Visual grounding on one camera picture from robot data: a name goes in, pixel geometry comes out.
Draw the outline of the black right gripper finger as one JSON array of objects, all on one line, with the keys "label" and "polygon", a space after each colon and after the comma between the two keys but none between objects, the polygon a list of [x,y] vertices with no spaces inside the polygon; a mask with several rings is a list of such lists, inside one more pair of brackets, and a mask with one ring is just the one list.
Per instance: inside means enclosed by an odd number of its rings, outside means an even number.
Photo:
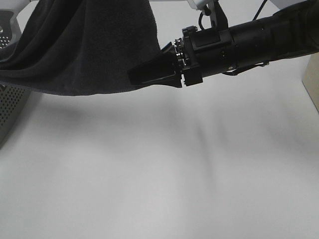
[{"label": "black right gripper finger", "polygon": [[169,42],[155,57],[154,61],[156,64],[160,65],[177,65],[178,59],[175,46]]},{"label": "black right gripper finger", "polygon": [[163,85],[182,88],[180,69],[174,57],[154,58],[130,69],[128,76],[135,86]]}]

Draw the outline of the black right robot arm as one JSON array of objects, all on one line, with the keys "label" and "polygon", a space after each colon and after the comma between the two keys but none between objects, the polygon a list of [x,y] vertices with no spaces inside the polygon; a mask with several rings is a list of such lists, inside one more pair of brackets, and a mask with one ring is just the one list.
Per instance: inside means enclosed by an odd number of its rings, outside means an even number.
[{"label": "black right robot arm", "polygon": [[168,43],[160,55],[128,72],[133,85],[191,86],[208,76],[236,76],[273,61],[319,50],[316,0],[296,3],[270,17],[232,27],[218,1],[203,11],[210,15],[211,27],[184,28],[182,38]]}]

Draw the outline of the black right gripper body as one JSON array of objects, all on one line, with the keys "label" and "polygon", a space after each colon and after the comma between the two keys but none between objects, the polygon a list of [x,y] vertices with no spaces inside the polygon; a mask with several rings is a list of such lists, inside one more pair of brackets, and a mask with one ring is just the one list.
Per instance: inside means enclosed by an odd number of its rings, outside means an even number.
[{"label": "black right gripper body", "polygon": [[238,68],[236,43],[230,28],[198,30],[190,26],[182,30],[184,84],[192,86],[204,77],[225,73]]}]

